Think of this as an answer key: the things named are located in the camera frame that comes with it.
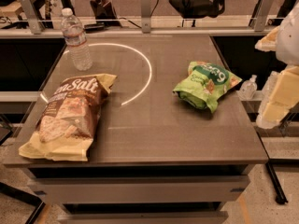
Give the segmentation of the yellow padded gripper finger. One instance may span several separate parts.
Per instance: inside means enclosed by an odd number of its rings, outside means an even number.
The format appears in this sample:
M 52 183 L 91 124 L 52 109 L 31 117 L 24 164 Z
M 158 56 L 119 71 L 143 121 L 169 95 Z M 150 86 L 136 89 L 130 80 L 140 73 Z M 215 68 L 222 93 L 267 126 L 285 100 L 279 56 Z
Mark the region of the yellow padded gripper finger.
M 275 88 L 261 101 L 256 124 L 272 129 L 280 124 L 291 109 L 299 103 L 299 67 L 288 66 L 278 73 Z
M 274 28 L 266 36 L 260 39 L 256 44 L 255 48 L 260 51 L 268 52 L 275 51 L 277 49 L 277 35 L 279 27 Z

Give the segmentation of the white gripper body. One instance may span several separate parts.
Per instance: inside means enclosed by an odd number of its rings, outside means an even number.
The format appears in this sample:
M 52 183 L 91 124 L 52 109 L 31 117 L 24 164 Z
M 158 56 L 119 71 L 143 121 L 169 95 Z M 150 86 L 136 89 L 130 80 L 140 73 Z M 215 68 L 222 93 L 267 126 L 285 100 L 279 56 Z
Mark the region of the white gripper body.
M 279 26 L 276 56 L 287 65 L 299 65 L 299 3 Z

